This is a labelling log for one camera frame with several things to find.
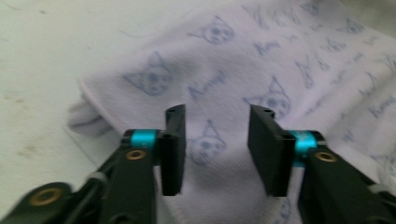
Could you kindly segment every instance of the gold ring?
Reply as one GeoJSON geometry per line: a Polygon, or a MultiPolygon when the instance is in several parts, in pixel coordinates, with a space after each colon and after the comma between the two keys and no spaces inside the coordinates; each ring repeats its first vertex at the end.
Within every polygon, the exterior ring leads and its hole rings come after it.
{"type": "Polygon", "coordinates": [[[143,150],[133,150],[126,154],[126,159],[130,161],[136,161],[144,158],[146,156],[146,152],[143,150]]]}
{"type": "Polygon", "coordinates": [[[36,193],[30,198],[29,203],[32,206],[43,206],[49,203],[53,203],[58,200],[62,195],[61,189],[43,189],[36,193]]]}
{"type": "Polygon", "coordinates": [[[328,161],[328,162],[337,161],[337,158],[333,154],[327,152],[317,152],[315,156],[321,161],[328,161]]]}

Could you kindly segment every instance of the cloth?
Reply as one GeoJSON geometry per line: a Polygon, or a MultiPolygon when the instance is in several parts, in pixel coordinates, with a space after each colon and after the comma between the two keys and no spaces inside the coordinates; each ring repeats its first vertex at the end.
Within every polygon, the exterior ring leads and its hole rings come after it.
{"type": "Polygon", "coordinates": [[[235,2],[158,35],[83,76],[69,127],[163,129],[186,105],[182,194],[165,198],[177,223],[301,223],[296,199],[265,195],[248,153],[249,104],[286,130],[317,130],[332,150],[396,193],[396,41],[335,0],[235,2]]]}

